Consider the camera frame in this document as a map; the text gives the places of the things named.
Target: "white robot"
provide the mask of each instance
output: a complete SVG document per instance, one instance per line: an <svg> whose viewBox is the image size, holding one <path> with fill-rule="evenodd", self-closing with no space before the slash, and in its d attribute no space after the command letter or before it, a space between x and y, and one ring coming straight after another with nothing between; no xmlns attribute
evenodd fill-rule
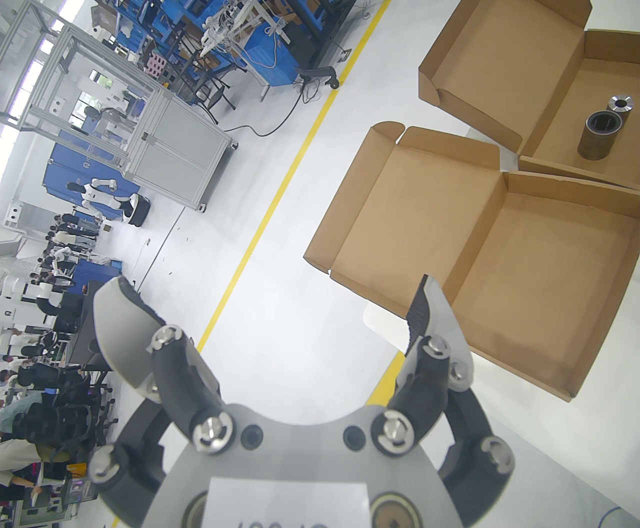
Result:
<svg viewBox="0 0 640 528"><path fill-rule="evenodd" d="M111 192L118 188L116 180L99 180L94 178L90 184L80 185L76 182L67 183L67 189L82 195L82 206L91 211L94 216L101 217L102 213L92 203L106 205L116 211L122 211L122 221L140 227L147 217L151 202L148 198L133 193L131 196L114 196L101 191L99 187L105 186Z"/></svg>

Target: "black cable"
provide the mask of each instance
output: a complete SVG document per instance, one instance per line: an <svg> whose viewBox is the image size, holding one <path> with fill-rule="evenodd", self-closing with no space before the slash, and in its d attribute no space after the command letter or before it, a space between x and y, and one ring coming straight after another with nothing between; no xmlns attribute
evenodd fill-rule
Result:
<svg viewBox="0 0 640 528"><path fill-rule="evenodd" d="M371 5L371 0L364 0L362 6L359 5L355 5L355 7L357 9L362 9L362 20L367 20L370 16L371 13L369 13L366 9L368 9L368 7L370 7Z"/></svg>
<svg viewBox="0 0 640 528"><path fill-rule="evenodd" d="M316 90L313 92L313 95L310 96L309 93L311 92L312 85L315 87ZM304 82L302 79L297 79L293 83L293 86L294 88L299 87L300 90L305 91L305 93L302 95L302 103L308 104L316 100L316 96L320 91L320 79L314 79L313 81L308 81L308 82Z"/></svg>
<svg viewBox="0 0 640 528"><path fill-rule="evenodd" d="M223 132L233 132L234 130L246 128L246 129L251 129L251 132L253 132L259 138L266 138L267 136L271 136L275 131L277 131L281 126L283 126L283 124L286 123L287 119L289 119L289 116L293 114L293 111L296 109L296 106L298 106L300 99L302 99L303 92L304 92L304 86L303 86L303 89L300 90L300 94L298 95L296 102L293 104L293 107L291 107L291 110L289 110L289 113L287 114L287 116L282 120L282 123L280 123L277 127L275 127L271 132L268 132L267 134L259 134L258 132L255 131L255 129L251 125L240 125L239 127L235 127L229 130L223 130Z"/></svg>
<svg viewBox="0 0 640 528"><path fill-rule="evenodd" d="M331 42L333 45L335 45L335 46L339 47L339 48L342 50L342 52L343 52L343 53L347 53L347 50L345 50L345 48L343 48L340 44L338 44L334 39L329 38L328 40L329 40L329 42Z"/></svg>

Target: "wall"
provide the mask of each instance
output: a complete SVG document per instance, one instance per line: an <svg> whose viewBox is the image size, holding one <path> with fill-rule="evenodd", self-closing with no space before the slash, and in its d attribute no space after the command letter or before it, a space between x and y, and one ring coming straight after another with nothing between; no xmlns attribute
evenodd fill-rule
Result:
<svg viewBox="0 0 640 528"><path fill-rule="evenodd" d="M18 233L14 233L4 227L0 227L0 242L10 242L16 240L19 236L20 235L18 235Z"/></svg>

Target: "yellow floor line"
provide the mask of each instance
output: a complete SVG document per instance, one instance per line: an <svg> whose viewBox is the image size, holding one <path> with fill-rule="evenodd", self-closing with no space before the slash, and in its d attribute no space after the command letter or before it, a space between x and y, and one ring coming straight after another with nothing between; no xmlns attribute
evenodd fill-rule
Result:
<svg viewBox="0 0 640 528"><path fill-rule="evenodd" d="M389 403L389 400L396 391L396 378L402 369L404 364L404 354L398 352L396 357L387 368L387 371L383 374L382 378L378 382L378 385L369 396L367 405L384 405Z"/></svg>
<svg viewBox="0 0 640 528"><path fill-rule="evenodd" d="M373 20L369 24L369 27L367 28L364 35L360 39L360 42L358 42L358 45L355 47L353 52L351 52L351 57L347 62L347 65L344 67L342 74L340 75L340 85L344 84L344 81L347 79L347 76L351 72L351 69L353 68L353 65L356 63L356 60L358 60L358 57L360 57L360 54L362 53L362 50L365 47L365 44L371 37L371 34L373 33L374 29L376 29L378 22L380 21L380 19L382 18L382 15L387 10L390 2L391 0L385 0L384 2L382 2L380 8L378 9L378 12L373 17ZM302 143L300 150L296 154L296 157L294 158L293 163L291 164L291 167L289 167L289 170L287 171L287 174L284 177L284 180L280 184L280 187L278 188L276 195L273 197L273 200L269 205L269 209L267 209L266 214L264 215L262 221L260 222L260 225L258 226L258 231L255 232L255 235L253 235L253 238L249 243L249 247L247 247L246 251L244 252L243 257L240 260L240 264L238 264L236 272L234 273L234 276L231 278L231 282L229 282L227 289L222 295L222 299L220 299L220 302L216 307L216 311L213 312L213 316L211 316L211 320L209 321L209 324L207 325L207 328L205 329L204 334L202 335L202 338L198 343L199 352L202 352L202 349L204 348L205 344L207 343L207 340L209 339L209 336L211 336L211 332L213 331L214 326L216 326L216 323L218 322L218 319L222 314L222 310L225 309L225 306L227 305L227 302L229 301L229 298L231 297L231 294L233 293L233 290L236 287L236 284L240 279L240 276L242 275L247 265L247 262L249 262L249 259L251 258L251 255L253 254L255 247L258 245L258 242L260 241L260 238L262 237L262 234L264 233L264 230L266 229L267 224L269 223L269 220L271 220L271 217L273 216L273 213L275 212L276 207L278 207L278 204L280 203L280 200L284 195L284 191L287 190L287 187L289 186L289 183L291 182L293 175L296 173L296 170L298 170L298 166L300 165L300 162L302 161L305 154L307 153L307 150L309 148L309 145L311 144L311 141L313 141L314 137L316 136L316 133L320 128L320 125L324 121L324 118L326 117L327 112L329 112L329 109L331 108L333 102L335 101L335 98L338 95L339 91L340 90L332 90L331 93L329 94L329 97L327 97L327 100L324 102L324 105L320 110L320 114L318 114L318 117L316 118L313 126L311 127L311 130L309 130L309 134L305 138L305 141Z"/></svg>

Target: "white label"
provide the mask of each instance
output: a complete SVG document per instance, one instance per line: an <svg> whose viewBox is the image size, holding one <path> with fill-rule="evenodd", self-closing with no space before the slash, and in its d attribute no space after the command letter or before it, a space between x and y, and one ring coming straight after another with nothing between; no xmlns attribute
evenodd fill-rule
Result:
<svg viewBox="0 0 640 528"><path fill-rule="evenodd" d="M371 528L364 483L212 478L203 528Z"/></svg>

